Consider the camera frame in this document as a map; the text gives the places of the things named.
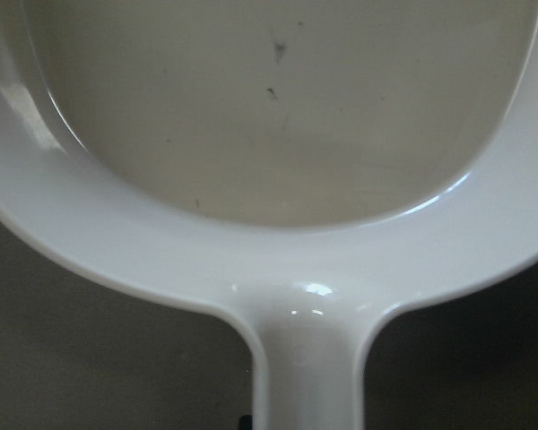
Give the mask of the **beige plastic dustpan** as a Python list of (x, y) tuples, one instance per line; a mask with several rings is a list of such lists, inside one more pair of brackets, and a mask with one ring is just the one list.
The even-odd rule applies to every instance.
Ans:
[(538, 1), (0, 1), (0, 220), (361, 429), (390, 320), (538, 260)]

